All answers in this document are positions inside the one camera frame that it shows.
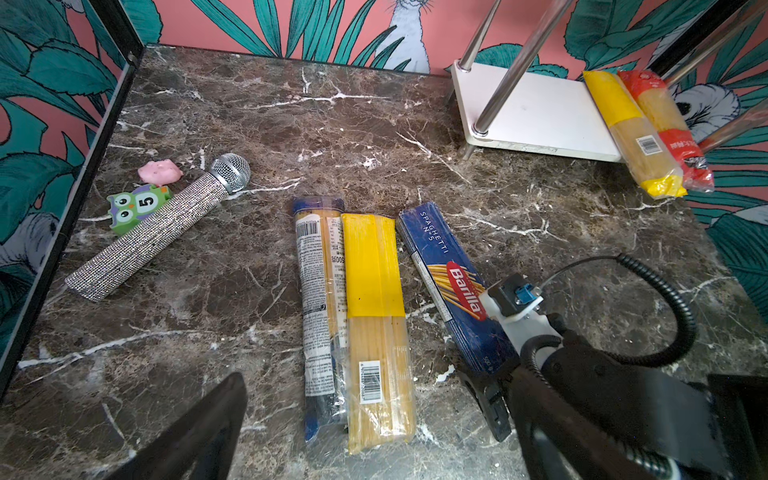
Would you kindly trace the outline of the plain yellow spaghetti bag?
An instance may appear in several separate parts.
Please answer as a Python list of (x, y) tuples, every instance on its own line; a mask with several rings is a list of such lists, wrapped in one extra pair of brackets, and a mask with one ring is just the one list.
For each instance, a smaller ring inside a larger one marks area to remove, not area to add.
[(585, 71), (583, 79), (636, 184), (654, 199), (685, 196), (681, 166), (619, 76)]

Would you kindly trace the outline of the red yellow narrow spaghetti bag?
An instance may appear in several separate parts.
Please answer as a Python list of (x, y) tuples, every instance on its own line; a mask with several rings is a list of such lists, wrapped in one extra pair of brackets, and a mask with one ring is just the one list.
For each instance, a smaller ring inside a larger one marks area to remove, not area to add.
[(622, 71), (618, 76), (681, 166), (683, 186), (712, 192), (713, 173), (661, 77), (650, 70)]

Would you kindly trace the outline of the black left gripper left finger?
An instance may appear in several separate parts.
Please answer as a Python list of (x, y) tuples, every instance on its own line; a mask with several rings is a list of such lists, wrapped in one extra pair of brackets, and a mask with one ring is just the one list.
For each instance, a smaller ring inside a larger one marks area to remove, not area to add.
[(247, 407), (241, 373), (228, 375), (111, 479), (226, 479)]

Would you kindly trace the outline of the blue Barilla spaghetti box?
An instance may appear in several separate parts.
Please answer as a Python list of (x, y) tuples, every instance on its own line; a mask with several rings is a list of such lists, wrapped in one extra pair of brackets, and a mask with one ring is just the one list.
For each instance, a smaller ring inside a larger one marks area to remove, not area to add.
[(480, 302), (482, 277), (438, 207), (427, 202), (401, 211), (396, 230), (465, 364), (493, 374), (515, 358), (507, 335)]

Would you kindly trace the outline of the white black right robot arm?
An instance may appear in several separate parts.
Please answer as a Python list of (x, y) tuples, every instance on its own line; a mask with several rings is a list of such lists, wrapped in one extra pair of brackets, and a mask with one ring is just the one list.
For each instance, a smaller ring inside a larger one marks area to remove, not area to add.
[(493, 437), (516, 434), (533, 479), (763, 479), (767, 381), (684, 382), (575, 334), (529, 340), (494, 375), (464, 375)]

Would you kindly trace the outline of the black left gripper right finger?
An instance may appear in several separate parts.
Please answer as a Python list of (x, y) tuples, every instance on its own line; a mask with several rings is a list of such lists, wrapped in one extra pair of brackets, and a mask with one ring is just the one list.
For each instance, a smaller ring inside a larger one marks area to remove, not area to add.
[(554, 390), (519, 367), (511, 376), (511, 416), (529, 476), (565, 479), (568, 463), (584, 479), (651, 479)]

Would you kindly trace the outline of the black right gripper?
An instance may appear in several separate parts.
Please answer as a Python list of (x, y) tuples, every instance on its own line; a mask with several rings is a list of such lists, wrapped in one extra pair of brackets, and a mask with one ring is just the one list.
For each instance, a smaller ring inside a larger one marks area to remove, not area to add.
[[(651, 479), (731, 478), (716, 405), (705, 389), (553, 336), (528, 340), (520, 360)], [(463, 370), (458, 377), (503, 442), (512, 427), (499, 379)]]

